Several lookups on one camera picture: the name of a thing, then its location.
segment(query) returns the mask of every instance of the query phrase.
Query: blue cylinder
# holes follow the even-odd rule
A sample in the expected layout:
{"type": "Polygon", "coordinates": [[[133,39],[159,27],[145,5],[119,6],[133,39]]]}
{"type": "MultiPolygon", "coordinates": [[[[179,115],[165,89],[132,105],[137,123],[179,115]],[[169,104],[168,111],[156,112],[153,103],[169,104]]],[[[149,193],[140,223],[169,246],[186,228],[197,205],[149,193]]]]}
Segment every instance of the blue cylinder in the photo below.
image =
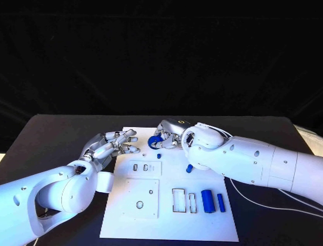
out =
{"type": "Polygon", "coordinates": [[[211,190],[202,191],[202,199],[204,199],[204,212],[211,214],[215,212],[215,201],[214,201],[214,194],[211,190]]]}
{"type": "Polygon", "coordinates": [[[189,164],[188,169],[186,169],[186,172],[191,173],[192,172],[192,169],[194,169],[194,165],[189,164]]]}
{"type": "Polygon", "coordinates": [[[225,205],[224,205],[224,199],[222,199],[222,194],[218,194],[218,201],[220,201],[220,207],[221,207],[221,212],[225,212],[225,205]]]}

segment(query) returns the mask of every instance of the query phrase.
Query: black curtain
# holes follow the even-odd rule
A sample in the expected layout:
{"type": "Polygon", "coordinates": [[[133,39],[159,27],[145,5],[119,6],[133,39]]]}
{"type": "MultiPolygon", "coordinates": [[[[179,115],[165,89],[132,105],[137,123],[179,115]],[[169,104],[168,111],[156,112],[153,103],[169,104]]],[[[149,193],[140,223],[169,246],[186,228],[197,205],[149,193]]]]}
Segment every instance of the black curtain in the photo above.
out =
{"type": "Polygon", "coordinates": [[[36,114],[274,115],[323,135],[322,16],[100,4],[0,1],[0,151],[36,114]]]}

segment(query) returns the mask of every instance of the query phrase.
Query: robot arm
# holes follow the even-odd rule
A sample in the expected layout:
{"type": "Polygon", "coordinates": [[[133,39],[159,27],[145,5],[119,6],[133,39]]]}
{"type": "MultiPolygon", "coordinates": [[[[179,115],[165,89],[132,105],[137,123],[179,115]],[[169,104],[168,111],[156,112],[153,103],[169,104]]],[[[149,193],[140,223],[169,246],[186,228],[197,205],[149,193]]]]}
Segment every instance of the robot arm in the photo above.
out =
{"type": "MultiPolygon", "coordinates": [[[[173,123],[175,120],[163,120],[169,129],[173,123]]],[[[290,191],[323,205],[323,157],[256,139],[233,137],[202,123],[192,127],[185,125],[179,132],[181,142],[175,146],[182,146],[189,163],[198,169],[212,169],[240,182],[290,191]]]]}
{"type": "Polygon", "coordinates": [[[0,245],[25,245],[45,235],[90,206],[96,191],[110,193],[114,175],[101,170],[111,157],[139,153],[124,144],[136,131],[98,134],[80,160],[0,186],[0,245]],[[38,215],[36,203],[48,209],[38,215]]]}

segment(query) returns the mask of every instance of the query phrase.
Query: robotic hand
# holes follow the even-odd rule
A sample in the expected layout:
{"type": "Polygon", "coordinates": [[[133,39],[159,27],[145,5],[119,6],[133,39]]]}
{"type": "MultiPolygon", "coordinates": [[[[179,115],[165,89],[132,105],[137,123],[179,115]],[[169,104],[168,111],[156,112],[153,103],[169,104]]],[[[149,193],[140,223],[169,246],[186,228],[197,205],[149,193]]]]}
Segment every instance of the robotic hand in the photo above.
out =
{"type": "Polygon", "coordinates": [[[149,145],[153,149],[179,146],[198,169],[212,169],[240,182],[290,191],[323,205],[323,157],[173,119],[159,124],[149,145]]]}
{"type": "Polygon", "coordinates": [[[98,134],[80,160],[0,186],[0,245],[25,245],[90,206],[96,191],[110,193],[114,174],[101,172],[111,157],[139,153],[124,144],[136,131],[98,134]],[[38,216],[36,203],[48,210],[38,216]]]}

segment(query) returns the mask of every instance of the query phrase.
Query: table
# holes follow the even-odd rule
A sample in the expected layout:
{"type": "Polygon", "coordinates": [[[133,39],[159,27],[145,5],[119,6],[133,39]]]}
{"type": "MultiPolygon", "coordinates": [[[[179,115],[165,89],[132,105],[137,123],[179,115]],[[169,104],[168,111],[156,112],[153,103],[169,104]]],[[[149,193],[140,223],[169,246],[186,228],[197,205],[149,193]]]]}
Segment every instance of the table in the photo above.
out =
{"type": "MultiPolygon", "coordinates": [[[[36,115],[0,162],[0,185],[67,165],[80,158],[87,141],[97,133],[123,127],[156,127],[166,118],[204,122],[233,135],[259,139],[279,147],[312,153],[305,140],[284,117],[234,116],[83,116],[36,115]]],[[[107,167],[114,171],[116,160],[107,167]]],[[[231,208],[240,243],[163,241],[100,238],[109,194],[96,193],[88,209],[60,225],[38,241],[39,245],[323,245],[323,219],[293,211],[260,207],[235,191],[227,178],[231,208]]],[[[273,207],[316,210],[266,187],[235,182],[244,195],[273,207]]]]}

